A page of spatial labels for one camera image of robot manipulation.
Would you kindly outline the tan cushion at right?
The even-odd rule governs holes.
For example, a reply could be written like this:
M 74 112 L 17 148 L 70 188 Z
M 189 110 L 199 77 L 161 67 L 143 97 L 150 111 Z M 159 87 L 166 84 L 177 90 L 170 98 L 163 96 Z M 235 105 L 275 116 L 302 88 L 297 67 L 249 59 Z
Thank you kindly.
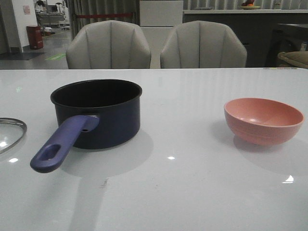
M 308 68 L 307 51 L 280 52 L 278 53 L 277 57 L 283 62 L 285 66 L 304 69 Z

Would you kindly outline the dark blue saucepan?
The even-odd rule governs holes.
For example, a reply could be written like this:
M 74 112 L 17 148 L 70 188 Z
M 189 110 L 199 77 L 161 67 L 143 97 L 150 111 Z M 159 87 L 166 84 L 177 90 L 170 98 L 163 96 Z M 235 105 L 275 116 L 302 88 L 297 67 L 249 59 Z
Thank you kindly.
M 142 88 L 127 80 L 94 79 L 71 83 L 51 94 L 58 129 L 30 161 L 33 170 L 56 170 L 71 147 L 105 149 L 139 131 Z

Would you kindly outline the right grey upholstered chair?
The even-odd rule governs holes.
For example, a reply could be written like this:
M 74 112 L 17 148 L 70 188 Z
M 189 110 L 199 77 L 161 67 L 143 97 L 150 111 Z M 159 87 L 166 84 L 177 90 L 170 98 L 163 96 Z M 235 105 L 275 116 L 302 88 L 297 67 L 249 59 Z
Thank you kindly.
M 178 68 L 244 68 L 247 51 L 227 25 L 192 21 L 173 27 L 160 53 L 160 66 Z

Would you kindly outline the fruit plate on counter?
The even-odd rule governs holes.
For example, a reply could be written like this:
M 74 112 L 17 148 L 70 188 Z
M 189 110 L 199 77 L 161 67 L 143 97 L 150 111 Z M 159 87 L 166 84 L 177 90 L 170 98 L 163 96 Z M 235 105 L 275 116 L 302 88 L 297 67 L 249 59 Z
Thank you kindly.
M 241 8 L 244 10 L 256 10 L 256 9 L 260 9 L 260 6 L 255 5 L 255 0 L 245 0 L 241 4 Z

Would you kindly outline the white cabinet block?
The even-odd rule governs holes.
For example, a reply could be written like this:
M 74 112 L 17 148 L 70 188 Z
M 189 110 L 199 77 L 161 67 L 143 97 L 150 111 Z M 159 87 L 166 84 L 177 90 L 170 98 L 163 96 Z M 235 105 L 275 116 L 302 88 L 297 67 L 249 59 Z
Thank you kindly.
M 182 0 L 141 0 L 140 26 L 175 26 L 182 23 Z

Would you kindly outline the grey upholstered chair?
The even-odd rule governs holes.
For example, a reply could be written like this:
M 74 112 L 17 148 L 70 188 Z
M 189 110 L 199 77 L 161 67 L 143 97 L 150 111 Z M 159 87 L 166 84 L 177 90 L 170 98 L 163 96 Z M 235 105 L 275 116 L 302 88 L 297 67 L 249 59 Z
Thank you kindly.
M 82 27 L 66 61 L 69 69 L 148 69 L 151 51 L 138 25 L 110 20 Z
M 173 27 L 160 53 L 160 66 L 178 68 L 244 68 L 247 51 L 227 25 L 192 21 Z

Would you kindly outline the dark kitchen counter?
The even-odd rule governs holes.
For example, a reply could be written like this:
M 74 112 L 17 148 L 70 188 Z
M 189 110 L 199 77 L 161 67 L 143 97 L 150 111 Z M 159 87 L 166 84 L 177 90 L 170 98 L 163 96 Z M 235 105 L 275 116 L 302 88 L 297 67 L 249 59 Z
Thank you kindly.
M 277 24 L 306 24 L 307 10 L 184 10 L 183 22 L 228 25 L 247 50 L 246 67 L 265 67 L 272 31 Z

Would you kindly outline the red trash bin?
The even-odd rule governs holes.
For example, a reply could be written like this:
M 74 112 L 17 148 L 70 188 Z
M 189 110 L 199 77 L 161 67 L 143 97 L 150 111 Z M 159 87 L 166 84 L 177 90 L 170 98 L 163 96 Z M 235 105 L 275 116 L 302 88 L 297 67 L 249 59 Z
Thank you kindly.
M 32 50 L 38 50 L 43 48 L 43 39 L 39 26 L 27 26 L 26 27 L 29 46 Z

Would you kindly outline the glass lid with blue knob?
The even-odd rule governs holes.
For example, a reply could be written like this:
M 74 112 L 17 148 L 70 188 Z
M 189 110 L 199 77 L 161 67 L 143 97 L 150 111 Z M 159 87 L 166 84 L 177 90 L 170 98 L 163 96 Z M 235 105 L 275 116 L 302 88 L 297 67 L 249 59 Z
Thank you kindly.
M 16 118 L 0 119 L 0 153 L 13 148 L 26 134 L 27 125 Z

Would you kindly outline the left grey upholstered chair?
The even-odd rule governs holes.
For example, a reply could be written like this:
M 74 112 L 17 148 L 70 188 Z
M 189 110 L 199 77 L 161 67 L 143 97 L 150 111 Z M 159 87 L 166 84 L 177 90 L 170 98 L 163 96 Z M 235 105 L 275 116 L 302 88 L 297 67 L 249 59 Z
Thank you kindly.
M 66 61 L 69 69 L 148 69 L 151 51 L 138 25 L 110 20 L 82 27 Z

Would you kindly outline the pink plastic bowl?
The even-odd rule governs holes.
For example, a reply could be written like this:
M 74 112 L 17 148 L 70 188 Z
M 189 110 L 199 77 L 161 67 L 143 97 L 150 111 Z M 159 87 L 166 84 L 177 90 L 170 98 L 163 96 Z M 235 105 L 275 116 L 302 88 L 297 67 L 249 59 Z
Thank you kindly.
M 253 144 L 272 146 L 289 141 L 304 122 L 298 109 L 261 98 L 239 98 L 224 105 L 228 127 L 239 138 Z

